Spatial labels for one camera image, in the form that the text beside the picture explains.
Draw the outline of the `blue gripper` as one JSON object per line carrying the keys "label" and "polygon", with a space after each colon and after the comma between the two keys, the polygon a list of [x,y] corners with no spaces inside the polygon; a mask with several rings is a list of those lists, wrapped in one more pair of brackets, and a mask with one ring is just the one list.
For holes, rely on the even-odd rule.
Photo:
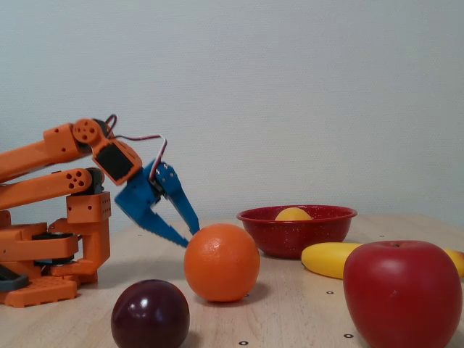
{"label": "blue gripper", "polygon": [[182,217],[192,235],[200,229],[199,219],[173,167],[161,162],[152,180],[150,174],[153,164],[154,161],[150,162],[128,179],[125,188],[115,197],[115,203],[140,228],[186,248],[188,240],[154,212],[152,206],[165,197]]}

